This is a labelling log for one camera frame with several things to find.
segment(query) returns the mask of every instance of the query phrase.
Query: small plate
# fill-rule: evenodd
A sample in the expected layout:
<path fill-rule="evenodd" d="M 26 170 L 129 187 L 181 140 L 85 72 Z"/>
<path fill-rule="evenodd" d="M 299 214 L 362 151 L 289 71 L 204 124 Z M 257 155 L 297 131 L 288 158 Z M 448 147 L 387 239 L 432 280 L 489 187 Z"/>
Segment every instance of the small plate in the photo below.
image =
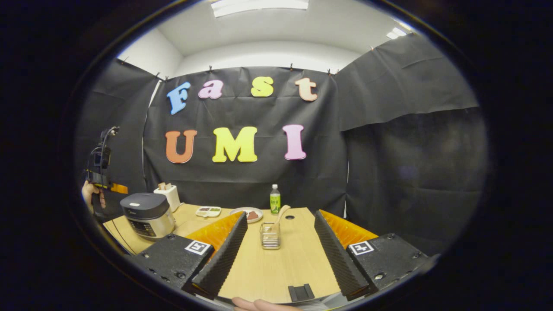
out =
<path fill-rule="evenodd" d="M 216 206 L 201 206 L 196 210 L 199 217 L 217 217 L 221 213 L 221 208 Z"/>
<path fill-rule="evenodd" d="M 248 212 L 248 213 L 254 212 L 257 215 L 257 218 L 248 219 L 249 224 L 251 224 L 252 222 L 259 221 L 261 218 L 263 218 L 263 212 L 260 209 L 256 209 L 256 208 L 237 208 L 237 209 L 233 209 L 233 210 L 231 210 L 229 215 L 236 214 L 238 212 L 243 212 L 243 211 Z"/>

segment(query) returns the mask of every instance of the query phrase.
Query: white wall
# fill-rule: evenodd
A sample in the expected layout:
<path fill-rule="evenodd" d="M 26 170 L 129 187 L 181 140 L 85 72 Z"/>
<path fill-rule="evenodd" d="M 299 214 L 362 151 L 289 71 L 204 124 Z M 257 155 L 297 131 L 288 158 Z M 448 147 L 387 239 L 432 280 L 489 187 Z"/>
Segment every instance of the white wall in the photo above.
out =
<path fill-rule="evenodd" d="M 357 52 L 314 43 L 291 41 L 241 43 L 186 56 L 174 71 L 174 76 L 206 71 L 210 65 L 214 69 L 222 69 L 246 66 L 290 67 L 290 63 L 294 63 L 294 68 L 300 69 L 323 72 L 331 69 L 334 74 L 337 69 L 344 68 L 359 56 L 361 54 Z"/>
<path fill-rule="evenodd" d="M 118 59 L 135 65 L 155 75 L 160 72 L 160 78 L 174 77 L 175 69 L 183 57 L 173 44 L 157 29 L 144 34 L 127 49 L 122 51 Z"/>

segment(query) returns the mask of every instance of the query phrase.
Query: spoon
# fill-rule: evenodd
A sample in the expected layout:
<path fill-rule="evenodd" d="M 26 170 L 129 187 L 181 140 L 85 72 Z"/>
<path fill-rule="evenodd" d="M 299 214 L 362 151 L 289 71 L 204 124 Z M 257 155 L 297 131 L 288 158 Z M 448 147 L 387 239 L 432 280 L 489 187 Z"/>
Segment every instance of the spoon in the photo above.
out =
<path fill-rule="evenodd" d="M 284 205 L 284 206 L 280 209 L 280 211 L 279 211 L 279 213 L 278 213 L 278 218 L 276 219 L 275 223 L 270 227 L 269 231 L 271 231 L 271 230 L 273 229 L 273 227 L 278 226 L 278 223 L 279 223 L 280 219 L 282 218 L 282 215 L 284 215 L 284 213 L 285 213 L 287 210 L 289 210 L 289 209 L 290 209 L 290 205 Z"/>

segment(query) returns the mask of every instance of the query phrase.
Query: blue letter f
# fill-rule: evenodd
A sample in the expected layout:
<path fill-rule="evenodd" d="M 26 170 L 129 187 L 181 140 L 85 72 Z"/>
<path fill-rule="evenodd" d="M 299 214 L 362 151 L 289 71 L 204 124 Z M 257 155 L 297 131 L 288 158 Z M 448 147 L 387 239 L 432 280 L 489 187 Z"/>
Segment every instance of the blue letter f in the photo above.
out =
<path fill-rule="evenodd" d="M 188 89 L 189 87 L 190 87 L 190 83 L 185 82 L 179 85 L 176 89 L 167 93 L 167 97 L 171 100 L 172 115 L 174 115 L 175 113 L 181 111 L 184 107 L 186 107 L 186 103 L 184 101 L 188 98 L 188 92 L 186 91 L 186 89 Z"/>

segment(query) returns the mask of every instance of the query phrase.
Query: person's hand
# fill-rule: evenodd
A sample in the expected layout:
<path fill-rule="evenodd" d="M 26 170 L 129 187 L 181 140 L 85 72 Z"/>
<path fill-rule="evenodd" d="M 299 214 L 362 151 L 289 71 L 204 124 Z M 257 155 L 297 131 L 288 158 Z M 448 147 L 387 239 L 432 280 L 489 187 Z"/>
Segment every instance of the person's hand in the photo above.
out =
<path fill-rule="evenodd" d="M 302 311 L 300 308 L 289 305 L 274 304 L 262 299 L 249 302 L 240 297 L 232 298 L 232 303 L 236 305 L 234 311 Z"/>
<path fill-rule="evenodd" d="M 90 212 L 93 212 L 92 208 L 92 194 L 100 194 L 100 204 L 102 205 L 102 208 L 106 208 L 106 199 L 103 196 L 102 189 L 94 186 L 93 184 L 89 183 L 88 180 L 85 180 L 85 184 L 82 186 L 81 194 L 82 199 L 85 201 L 86 206 L 88 206 L 88 209 L 90 209 Z"/>

